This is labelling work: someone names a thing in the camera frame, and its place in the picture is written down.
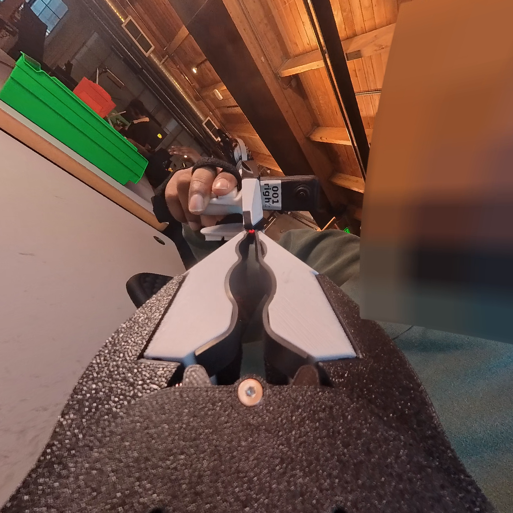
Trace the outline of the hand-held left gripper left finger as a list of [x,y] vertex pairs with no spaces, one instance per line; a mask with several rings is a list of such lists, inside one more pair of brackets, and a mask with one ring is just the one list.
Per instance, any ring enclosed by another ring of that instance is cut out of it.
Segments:
[[240,262],[241,232],[193,266],[181,282],[143,352],[146,360],[181,364],[227,364],[237,344],[222,349],[238,319],[229,277]]

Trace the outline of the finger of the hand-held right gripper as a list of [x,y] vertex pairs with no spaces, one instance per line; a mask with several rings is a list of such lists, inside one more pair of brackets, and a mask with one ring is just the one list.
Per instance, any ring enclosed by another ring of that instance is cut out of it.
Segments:
[[258,177],[242,178],[242,216],[246,231],[258,229],[264,218]]

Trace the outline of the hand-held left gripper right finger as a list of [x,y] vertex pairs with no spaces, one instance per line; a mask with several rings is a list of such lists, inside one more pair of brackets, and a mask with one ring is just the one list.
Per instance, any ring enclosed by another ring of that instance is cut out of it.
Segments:
[[261,268],[271,279],[263,309],[268,361],[332,361],[356,352],[317,278],[318,273],[265,234]]

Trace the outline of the person's right hand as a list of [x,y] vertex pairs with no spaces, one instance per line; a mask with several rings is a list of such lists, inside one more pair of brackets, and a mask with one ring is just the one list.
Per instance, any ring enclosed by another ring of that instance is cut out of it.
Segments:
[[238,189],[240,173],[233,164],[217,158],[201,158],[191,168],[177,170],[157,189],[153,213],[161,223],[178,221],[192,230],[212,227],[227,215],[206,215],[212,196],[226,196]]

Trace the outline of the black wrist rest pad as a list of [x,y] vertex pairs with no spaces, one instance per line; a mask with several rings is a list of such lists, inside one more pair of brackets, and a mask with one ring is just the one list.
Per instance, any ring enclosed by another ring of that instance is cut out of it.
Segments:
[[126,282],[126,291],[136,308],[140,308],[173,277],[156,273],[138,273]]

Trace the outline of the person's green sweatshirt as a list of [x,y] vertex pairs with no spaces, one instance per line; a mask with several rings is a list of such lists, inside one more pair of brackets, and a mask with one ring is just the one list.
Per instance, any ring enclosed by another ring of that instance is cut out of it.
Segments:
[[[294,229],[279,245],[361,303],[357,236]],[[512,344],[378,323],[419,376],[466,469],[497,511],[512,512]]]

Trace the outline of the wood edged table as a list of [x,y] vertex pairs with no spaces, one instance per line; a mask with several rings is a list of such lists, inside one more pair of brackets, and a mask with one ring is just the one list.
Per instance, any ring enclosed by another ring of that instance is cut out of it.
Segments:
[[151,202],[116,182],[3,101],[1,130],[159,232],[167,228],[168,224],[160,223],[153,214]]

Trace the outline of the red plastic box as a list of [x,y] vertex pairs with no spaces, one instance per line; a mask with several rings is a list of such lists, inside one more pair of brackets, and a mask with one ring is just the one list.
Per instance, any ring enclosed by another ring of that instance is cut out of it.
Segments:
[[101,118],[105,118],[116,108],[109,93],[86,77],[80,80],[73,93]]

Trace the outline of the green plastic box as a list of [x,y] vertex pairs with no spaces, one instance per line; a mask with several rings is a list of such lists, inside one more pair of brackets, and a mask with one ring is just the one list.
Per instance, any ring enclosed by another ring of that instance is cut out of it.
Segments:
[[1,100],[120,184],[142,178],[148,161],[135,146],[28,55],[16,61]]

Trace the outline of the paned window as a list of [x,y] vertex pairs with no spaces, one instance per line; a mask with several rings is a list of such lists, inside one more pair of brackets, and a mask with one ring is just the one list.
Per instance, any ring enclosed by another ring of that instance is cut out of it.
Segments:
[[46,25],[46,35],[49,35],[68,12],[64,1],[30,1],[30,9]]

